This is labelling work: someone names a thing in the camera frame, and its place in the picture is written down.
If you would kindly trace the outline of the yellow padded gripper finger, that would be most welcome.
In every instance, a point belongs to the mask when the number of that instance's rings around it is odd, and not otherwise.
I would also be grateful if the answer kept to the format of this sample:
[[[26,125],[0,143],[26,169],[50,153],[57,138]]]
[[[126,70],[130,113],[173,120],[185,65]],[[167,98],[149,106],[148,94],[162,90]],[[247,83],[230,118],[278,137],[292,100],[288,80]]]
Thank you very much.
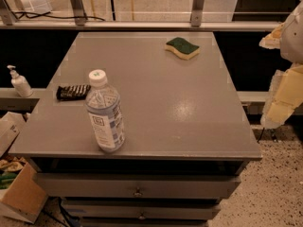
[[[281,23],[271,33],[263,37],[258,45],[266,49],[279,49],[283,27],[284,23]]]
[[[302,103],[303,65],[293,63],[285,72],[276,70],[260,119],[262,127],[276,129],[282,126]]]

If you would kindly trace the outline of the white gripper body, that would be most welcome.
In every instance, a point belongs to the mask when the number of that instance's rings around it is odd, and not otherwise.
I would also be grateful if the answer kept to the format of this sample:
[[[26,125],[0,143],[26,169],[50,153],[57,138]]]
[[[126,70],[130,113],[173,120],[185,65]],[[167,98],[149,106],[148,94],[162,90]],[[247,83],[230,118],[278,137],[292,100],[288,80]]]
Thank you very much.
[[[303,63],[303,1],[287,17],[281,32],[280,55],[293,63]]]

